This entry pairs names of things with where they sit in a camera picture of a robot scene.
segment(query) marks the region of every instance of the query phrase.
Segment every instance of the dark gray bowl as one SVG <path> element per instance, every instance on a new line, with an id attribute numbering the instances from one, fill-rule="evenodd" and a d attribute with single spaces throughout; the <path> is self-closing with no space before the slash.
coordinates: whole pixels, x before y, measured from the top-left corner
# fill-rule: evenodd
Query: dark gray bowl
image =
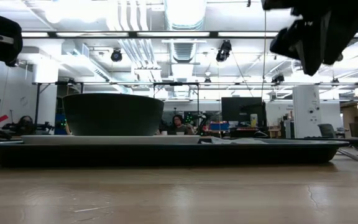
<path id="1" fill-rule="evenodd" d="M 65 96 L 63 107 L 76 136 L 152 136 L 164 102 L 146 96 L 85 93 Z"/>

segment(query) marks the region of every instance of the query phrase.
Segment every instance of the bowl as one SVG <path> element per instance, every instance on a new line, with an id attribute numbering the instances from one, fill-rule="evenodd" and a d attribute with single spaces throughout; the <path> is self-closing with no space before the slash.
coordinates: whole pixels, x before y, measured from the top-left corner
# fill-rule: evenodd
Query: bowl
<path id="1" fill-rule="evenodd" d="M 152 136 L 164 102 L 146 96 L 84 93 L 65 96 L 63 107 L 76 136 Z"/>

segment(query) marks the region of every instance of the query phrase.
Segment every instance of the ceiling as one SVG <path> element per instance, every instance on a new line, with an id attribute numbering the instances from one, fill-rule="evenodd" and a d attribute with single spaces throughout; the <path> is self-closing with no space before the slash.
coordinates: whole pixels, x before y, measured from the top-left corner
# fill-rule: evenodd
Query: ceiling
<path id="1" fill-rule="evenodd" d="M 78 2 L 87 0 L 69 0 L 72 1 L 72 7 L 76 9 Z M 246 6 L 247 1 L 238 0 L 207 0 L 206 13 L 203 30 L 218 31 L 274 31 L 289 26 L 296 18 L 290 15 L 287 9 L 264 12 L 260 1 L 252 1 L 250 7 Z M 0 16 L 7 17 L 18 22 L 23 31 L 83 31 L 83 30 L 109 30 L 106 25 L 106 17 L 111 15 L 110 2 L 107 0 L 91 1 L 90 6 L 83 15 L 94 15 L 94 22 L 83 22 L 81 19 L 62 19 L 60 22 L 52 24 L 46 18 L 48 10 L 55 10 L 55 14 L 65 14 L 66 11 L 59 11 L 53 8 L 53 2 L 49 0 L 21 1 L 10 0 L 0 1 Z M 147 0 L 147 25 L 150 30 L 165 30 L 165 15 L 163 11 L 162 0 Z M 127 5 L 127 20 L 130 17 L 129 3 Z M 196 55 L 192 61 L 194 67 L 191 75 L 187 78 L 188 82 L 203 82 L 206 78 L 206 72 L 210 72 L 212 82 L 262 82 L 265 75 L 266 81 L 271 81 L 271 76 L 283 73 L 286 82 L 330 82 L 333 77 L 341 77 L 343 74 L 349 74 L 346 78 L 340 78 L 340 82 L 354 83 L 358 82 L 358 73 L 352 75 L 352 72 L 358 71 L 358 41 L 353 42 L 343 51 L 344 60 L 337 62 L 333 66 L 322 65 L 319 73 L 314 77 L 293 72 L 293 61 L 289 58 L 275 55 L 269 52 L 271 40 L 267 39 L 232 39 L 231 56 L 224 62 L 218 64 L 214 59 L 217 48 L 222 43 L 222 39 L 206 39 L 205 43 L 197 44 Z M 56 58 L 63 66 L 59 75 L 61 77 L 73 77 L 76 80 L 94 81 L 94 75 L 89 69 L 84 68 L 81 61 L 73 61 L 66 55 L 57 53 L 57 46 L 62 46 L 62 40 L 25 40 L 25 46 L 34 46 L 42 49 Z M 132 82 L 139 80 L 134 75 L 132 62 L 126 53 L 122 50 L 123 59 L 120 62 L 112 62 L 111 52 L 114 48 L 120 48 L 117 39 L 78 39 L 76 45 L 85 44 L 90 49 L 90 58 L 94 60 L 103 70 L 107 71 L 115 80 Z M 162 43 L 161 39 L 152 39 L 152 47 L 158 65 L 161 67 L 161 79 L 168 82 L 174 81 L 172 76 L 172 58 L 170 56 L 169 44 Z M 210 89 L 218 95 L 232 94 L 233 90 L 248 90 L 255 88 L 257 91 L 261 86 L 246 87 L 211 85 L 202 86 L 202 89 Z M 332 86 L 321 86 L 321 89 L 329 90 Z M 353 90 L 354 86 L 345 86 L 337 88 L 337 93 L 344 94 Z M 107 91 L 106 86 L 92 86 L 87 88 L 91 91 Z M 134 91 L 142 91 L 144 94 L 149 91 L 148 88 L 134 88 Z M 173 88 L 166 87 L 164 90 L 173 91 Z M 291 90 L 286 88 L 281 90 L 281 94 L 287 94 Z M 205 90 L 206 96 L 213 95 Z"/>

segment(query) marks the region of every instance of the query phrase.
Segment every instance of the table surface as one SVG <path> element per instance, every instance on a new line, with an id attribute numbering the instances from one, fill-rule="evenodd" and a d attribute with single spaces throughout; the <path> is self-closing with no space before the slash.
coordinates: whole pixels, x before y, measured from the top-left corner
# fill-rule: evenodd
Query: table surface
<path id="1" fill-rule="evenodd" d="M 358 162 L 0 167 L 0 223 L 358 223 Z"/>

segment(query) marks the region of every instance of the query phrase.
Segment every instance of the white plate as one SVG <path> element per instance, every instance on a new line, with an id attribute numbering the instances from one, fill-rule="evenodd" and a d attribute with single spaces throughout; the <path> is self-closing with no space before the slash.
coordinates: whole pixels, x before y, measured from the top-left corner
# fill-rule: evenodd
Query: white plate
<path id="1" fill-rule="evenodd" d="M 200 136 L 22 136 L 24 144 L 197 144 Z"/>

